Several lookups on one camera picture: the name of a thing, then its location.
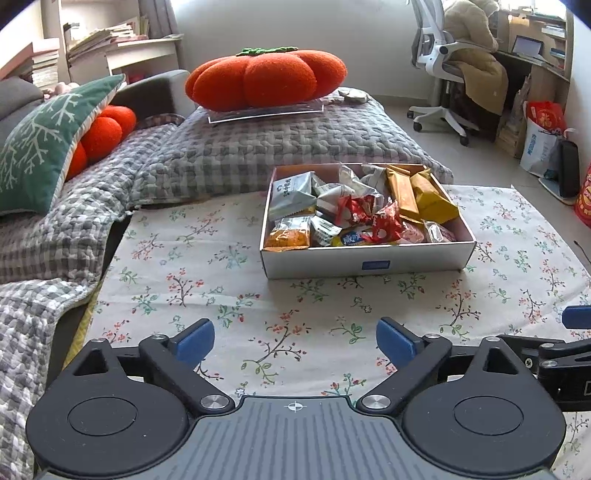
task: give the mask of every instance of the orange snack package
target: orange snack package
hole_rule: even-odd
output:
[[[388,165],[388,183],[400,208],[400,215],[419,220],[417,201],[414,198],[413,186],[410,183],[410,172],[403,168]]]
[[[282,218],[265,241],[264,250],[281,252],[310,246],[310,215]]]

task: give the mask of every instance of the black bag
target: black bag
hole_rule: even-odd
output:
[[[560,137],[550,151],[548,170],[544,178],[558,182],[560,196],[576,197],[580,190],[579,148],[577,144]]]

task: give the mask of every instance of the pumpkin pillow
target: pumpkin pillow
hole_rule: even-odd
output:
[[[334,91],[347,67],[332,53],[296,47],[245,48],[210,60],[187,79],[193,102],[215,112],[307,102]]]

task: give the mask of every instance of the stack of books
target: stack of books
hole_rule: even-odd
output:
[[[18,75],[39,88],[55,85],[59,81],[57,77],[58,56],[58,52],[35,55],[21,64],[12,75]]]
[[[82,55],[111,44],[147,39],[147,35],[137,35],[133,27],[127,23],[94,30],[69,48],[67,52],[68,62],[71,65]]]
[[[0,78],[20,77],[39,88],[55,85],[59,81],[59,47],[57,38],[45,38],[30,43],[0,70]]]

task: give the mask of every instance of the white plastic bag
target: white plastic bag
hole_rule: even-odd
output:
[[[543,177],[548,169],[550,151],[557,139],[558,136],[552,135],[528,118],[525,147],[520,162],[521,168],[537,177]]]

